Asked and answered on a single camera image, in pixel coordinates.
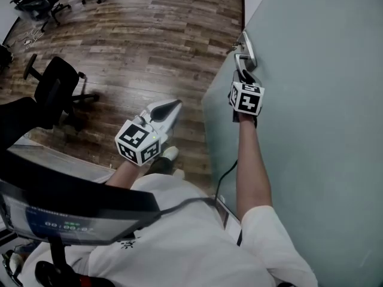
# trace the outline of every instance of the person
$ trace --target person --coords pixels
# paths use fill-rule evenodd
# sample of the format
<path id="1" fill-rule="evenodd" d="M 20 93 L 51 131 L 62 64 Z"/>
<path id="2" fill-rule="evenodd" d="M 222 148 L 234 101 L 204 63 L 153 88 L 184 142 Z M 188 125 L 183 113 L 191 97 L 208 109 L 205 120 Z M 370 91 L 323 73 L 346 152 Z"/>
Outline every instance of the person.
<path id="1" fill-rule="evenodd" d="M 272 207 L 253 118 L 240 114 L 239 121 L 236 190 L 241 246 L 224 231 L 218 212 L 199 201 L 136 231 L 135 240 L 67 247 L 67 263 L 77 273 L 104 277 L 118 287 L 317 286 Z M 177 154 L 175 147 L 167 149 L 139 179 L 138 167 L 126 161 L 107 185 L 151 192 L 161 210 L 185 199 L 206 197 L 194 185 L 170 175 Z M 47 243 L 26 260 L 21 275 L 24 287 L 39 286 L 34 271 L 41 260 L 51 262 Z"/>

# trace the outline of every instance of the wooden floor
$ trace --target wooden floor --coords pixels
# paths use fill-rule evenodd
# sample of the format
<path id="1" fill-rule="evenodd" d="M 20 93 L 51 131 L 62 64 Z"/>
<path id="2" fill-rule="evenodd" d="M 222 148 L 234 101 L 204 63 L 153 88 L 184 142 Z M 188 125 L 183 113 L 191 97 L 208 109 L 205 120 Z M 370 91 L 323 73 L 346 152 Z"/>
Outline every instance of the wooden floor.
<path id="1" fill-rule="evenodd" d="M 123 161 L 114 136 L 127 120 L 149 103 L 183 101 L 180 120 L 170 140 L 180 149 L 176 166 L 186 180 L 207 192 L 210 166 L 205 143 L 201 99 L 241 33 L 242 0 L 61 0 L 72 10 L 58 15 L 30 49 L 12 46 L 14 62 L 0 76 L 0 103 L 33 96 L 37 81 L 23 80 L 33 53 L 41 73 L 60 56 L 87 75 L 74 94 L 97 93 L 99 102 L 80 103 L 75 112 L 87 120 L 76 132 L 70 126 L 35 129 L 29 137 L 74 157 L 116 168 Z M 8 43 L 31 26 L 19 22 Z"/>

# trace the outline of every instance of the person's right arm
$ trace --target person's right arm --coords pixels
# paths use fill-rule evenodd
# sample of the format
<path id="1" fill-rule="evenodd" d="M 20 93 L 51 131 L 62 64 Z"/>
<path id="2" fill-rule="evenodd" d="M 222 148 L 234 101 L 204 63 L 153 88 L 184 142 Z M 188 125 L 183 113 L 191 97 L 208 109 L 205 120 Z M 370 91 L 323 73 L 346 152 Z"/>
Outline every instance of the person's right arm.
<path id="1" fill-rule="evenodd" d="M 295 250 L 272 207 L 271 188 L 252 116 L 239 114 L 237 214 L 241 247 L 262 260 L 276 282 L 318 286 L 307 262 Z"/>

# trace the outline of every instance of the white shoe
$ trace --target white shoe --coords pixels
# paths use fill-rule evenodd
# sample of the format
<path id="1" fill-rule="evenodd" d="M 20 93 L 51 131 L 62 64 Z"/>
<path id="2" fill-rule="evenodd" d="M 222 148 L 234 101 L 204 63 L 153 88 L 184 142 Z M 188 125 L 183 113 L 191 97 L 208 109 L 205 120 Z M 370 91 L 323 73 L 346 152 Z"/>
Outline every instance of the white shoe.
<path id="1" fill-rule="evenodd" d="M 170 159 L 171 161 L 174 161 L 176 159 L 176 157 L 178 156 L 179 152 L 180 151 L 178 150 L 177 147 L 171 146 L 163 152 L 162 157 L 166 157 L 166 158 Z"/>
<path id="2" fill-rule="evenodd" d="M 185 179 L 185 171 L 181 169 L 177 169 L 174 173 L 173 176 L 175 176 L 177 179 Z"/>

